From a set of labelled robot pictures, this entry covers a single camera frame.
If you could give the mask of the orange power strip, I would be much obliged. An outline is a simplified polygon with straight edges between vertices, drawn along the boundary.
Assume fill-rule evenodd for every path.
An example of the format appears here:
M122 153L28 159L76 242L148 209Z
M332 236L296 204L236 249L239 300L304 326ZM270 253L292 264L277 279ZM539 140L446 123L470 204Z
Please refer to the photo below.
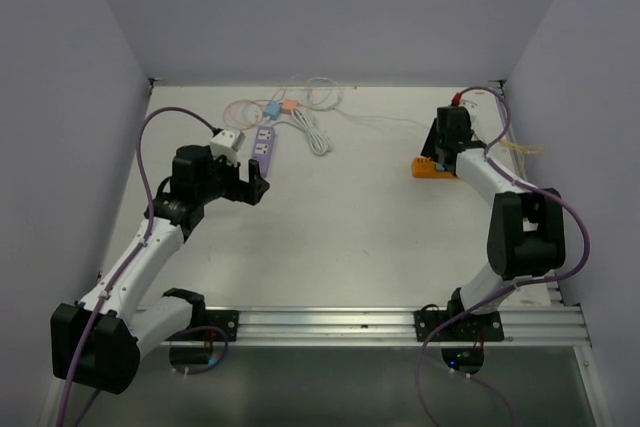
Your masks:
M445 174L437 174L434 164L436 162L424 158L415 157L411 163L411 174L416 179L455 179L456 176L447 171Z

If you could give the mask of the purple power strip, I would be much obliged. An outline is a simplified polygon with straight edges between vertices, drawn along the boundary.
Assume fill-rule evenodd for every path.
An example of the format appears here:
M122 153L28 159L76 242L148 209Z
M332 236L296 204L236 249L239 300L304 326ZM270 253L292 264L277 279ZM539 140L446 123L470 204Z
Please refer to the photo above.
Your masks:
M274 127L262 125L257 128L251 158L258 162L259 171L263 178L268 176L275 141L276 132Z

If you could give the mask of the blue usb charger plug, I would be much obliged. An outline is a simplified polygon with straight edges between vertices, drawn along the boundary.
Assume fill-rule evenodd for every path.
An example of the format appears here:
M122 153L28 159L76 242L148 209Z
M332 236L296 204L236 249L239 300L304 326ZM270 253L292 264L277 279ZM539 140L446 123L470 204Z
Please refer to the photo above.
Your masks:
M263 116L268 120L276 120L281 114L281 109L279 102L269 102L263 109Z

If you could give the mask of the pink usb charger plug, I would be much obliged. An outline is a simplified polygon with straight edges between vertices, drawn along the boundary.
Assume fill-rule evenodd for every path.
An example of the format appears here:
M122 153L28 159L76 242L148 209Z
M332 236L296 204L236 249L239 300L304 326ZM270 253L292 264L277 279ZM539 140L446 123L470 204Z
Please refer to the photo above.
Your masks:
M285 99L281 102L281 112L291 115L295 109L299 107L299 102L294 99Z

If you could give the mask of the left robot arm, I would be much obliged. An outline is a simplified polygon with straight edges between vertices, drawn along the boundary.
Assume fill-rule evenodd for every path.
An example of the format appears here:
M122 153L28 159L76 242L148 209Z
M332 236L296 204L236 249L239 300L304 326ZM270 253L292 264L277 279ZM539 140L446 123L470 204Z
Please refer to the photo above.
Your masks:
M171 288L151 308L138 309L170 258L203 220L208 203L225 199L251 206L269 189L257 160L248 178L239 164L213 156L209 147L179 148L172 172L158 187L151 208L117 264L81 300L59 305L51 316L53 374L112 394L132 383L140 361L180 334L201 337L211 323L205 298Z

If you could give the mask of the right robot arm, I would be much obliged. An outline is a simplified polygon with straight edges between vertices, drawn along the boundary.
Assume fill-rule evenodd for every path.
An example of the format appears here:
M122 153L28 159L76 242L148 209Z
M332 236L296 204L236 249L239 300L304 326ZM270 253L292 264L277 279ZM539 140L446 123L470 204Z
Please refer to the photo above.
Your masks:
M487 263L447 303L444 326L468 339L481 317L498 310L523 285L542 280L566 259L564 219L558 193L523 181L474 137L471 115L462 106L436 110L422 154L465 181L491 209Z

